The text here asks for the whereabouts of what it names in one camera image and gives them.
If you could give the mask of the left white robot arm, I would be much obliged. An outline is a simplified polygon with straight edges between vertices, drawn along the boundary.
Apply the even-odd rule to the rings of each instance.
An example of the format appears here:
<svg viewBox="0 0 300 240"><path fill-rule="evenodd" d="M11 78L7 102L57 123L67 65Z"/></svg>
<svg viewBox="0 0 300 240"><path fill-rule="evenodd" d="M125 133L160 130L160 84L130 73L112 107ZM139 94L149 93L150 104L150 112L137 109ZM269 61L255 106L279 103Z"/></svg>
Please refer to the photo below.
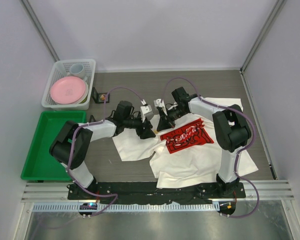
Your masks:
<svg viewBox="0 0 300 240"><path fill-rule="evenodd" d="M68 120L52 142L49 154L65 168L70 178L79 186L79 194L83 198L90 200L97 193L96 178L85 163L91 142L116 137L125 129L135 130L142 140L156 136L150 122L154 116L152 107L143 100L140 110L134 110L131 102L122 100L104 120L88 123Z"/></svg>

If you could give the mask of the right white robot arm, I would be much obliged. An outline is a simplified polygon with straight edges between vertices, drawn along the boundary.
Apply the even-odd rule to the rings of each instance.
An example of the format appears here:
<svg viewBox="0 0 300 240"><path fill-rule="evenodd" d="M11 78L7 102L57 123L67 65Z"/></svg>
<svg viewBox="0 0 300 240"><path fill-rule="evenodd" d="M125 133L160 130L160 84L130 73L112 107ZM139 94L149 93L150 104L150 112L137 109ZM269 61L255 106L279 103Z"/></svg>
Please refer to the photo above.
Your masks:
<svg viewBox="0 0 300 240"><path fill-rule="evenodd" d="M248 140L255 137L252 121L237 104L220 105L197 93L190 95L183 87L171 94L176 102L172 109L166 108L163 98L154 101L160 116L157 130L173 128L175 120L186 114L197 114L212 121L217 143L222 148L215 190L220 197L228 197L240 183L238 168L241 153L250 147Z"/></svg>

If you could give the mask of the white printed t-shirt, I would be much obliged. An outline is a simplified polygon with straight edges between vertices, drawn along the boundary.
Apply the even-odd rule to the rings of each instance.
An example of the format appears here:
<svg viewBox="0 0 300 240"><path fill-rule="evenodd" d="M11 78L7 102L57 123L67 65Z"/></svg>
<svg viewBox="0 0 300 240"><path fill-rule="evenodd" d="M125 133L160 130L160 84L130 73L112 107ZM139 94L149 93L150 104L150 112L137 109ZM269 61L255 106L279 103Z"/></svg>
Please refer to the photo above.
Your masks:
<svg viewBox="0 0 300 240"><path fill-rule="evenodd" d="M175 128L156 131L154 138L140 139L132 129L113 137L123 162L149 159L157 188L183 188L213 183L217 174L234 179L235 153L223 150L217 141L213 114L223 111L224 103L241 107L239 98L195 98L190 112L175 120Z"/></svg>

